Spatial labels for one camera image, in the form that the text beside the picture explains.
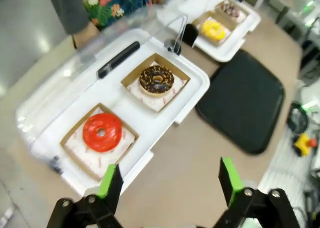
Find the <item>person's arm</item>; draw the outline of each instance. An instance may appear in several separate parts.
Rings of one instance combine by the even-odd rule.
[[[82,0],[51,0],[65,32],[72,35],[77,48],[95,37],[99,30],[89,21]]]

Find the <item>gray sleeve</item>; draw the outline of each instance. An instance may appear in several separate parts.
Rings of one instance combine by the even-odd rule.
[[[82,0],[51,0],[67,34],[76,34],[87,27],[88,12]]]

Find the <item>person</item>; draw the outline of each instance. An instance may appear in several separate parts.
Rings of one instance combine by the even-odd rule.
[[[107,26],[142,6],[163,0],[51,0],[75,48],[83,47]]]

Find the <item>green tape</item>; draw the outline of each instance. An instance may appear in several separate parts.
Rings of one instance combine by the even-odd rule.
[[[106,169],[106,172],[101,180],[99,190],[96,194],[99,198],[103,199],[107,196],[112,178],[114,177],[116,167],[116,164],[110,164]]]
[[[225,165],[225,168],[228,172],[230,183],[232,186],[232,194],[228,204],[228,207],[232,204],[235,199],[236,193],[241,191],[244,188],[244,184],[240,179],[240,176],[237,172],[236,167],[234,166],[230,157],[222,158],[222,161]]]

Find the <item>donut hole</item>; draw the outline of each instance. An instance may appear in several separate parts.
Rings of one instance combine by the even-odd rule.
[[[161,83],[164,79],[161,75],[155,75],[153,78],[154,82]]]
[[[98,137],[104,137],[104,136],[106,135],[106,130],[103,129],[103,128],[100,128],[100,129],[98,130],[98,132],[96,133],[96,135],[97,135]]]

